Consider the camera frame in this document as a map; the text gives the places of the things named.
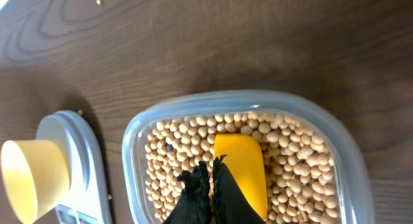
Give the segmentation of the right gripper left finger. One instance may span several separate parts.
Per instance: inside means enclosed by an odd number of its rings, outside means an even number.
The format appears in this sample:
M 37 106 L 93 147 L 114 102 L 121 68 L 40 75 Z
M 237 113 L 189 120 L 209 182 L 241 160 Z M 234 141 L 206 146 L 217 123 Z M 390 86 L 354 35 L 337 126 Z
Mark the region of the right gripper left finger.
M 207 164 L 200 161 L 193 170 L 184 170 L 178 177 L 185 188 L 175 208 L 163 224 L 209 224 L 212 219 L 210 181 Z

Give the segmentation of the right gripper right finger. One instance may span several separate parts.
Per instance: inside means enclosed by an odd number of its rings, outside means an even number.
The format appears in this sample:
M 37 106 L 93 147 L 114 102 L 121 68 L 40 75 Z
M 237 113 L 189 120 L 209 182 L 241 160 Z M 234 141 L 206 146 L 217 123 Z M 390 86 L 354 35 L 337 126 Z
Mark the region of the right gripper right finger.
M 214 214 L 217 224 L 265 224 L 263 218 L 251 207 L 236 183 L 227 165 L 227 155 L 216 157 L 213 162 Z

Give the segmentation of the yellow measuring scoop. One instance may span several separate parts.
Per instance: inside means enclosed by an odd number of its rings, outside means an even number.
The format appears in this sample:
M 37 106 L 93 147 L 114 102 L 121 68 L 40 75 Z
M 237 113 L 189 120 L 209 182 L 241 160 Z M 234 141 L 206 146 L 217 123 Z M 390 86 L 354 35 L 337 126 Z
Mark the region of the yellow measuring scoop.
M 251 136 L 218 134 L 215 138 L 214 159 L 226 154 L 227 165 L 251 207 L 263 218 L 267 215 L 267 186 L 263 153 Z

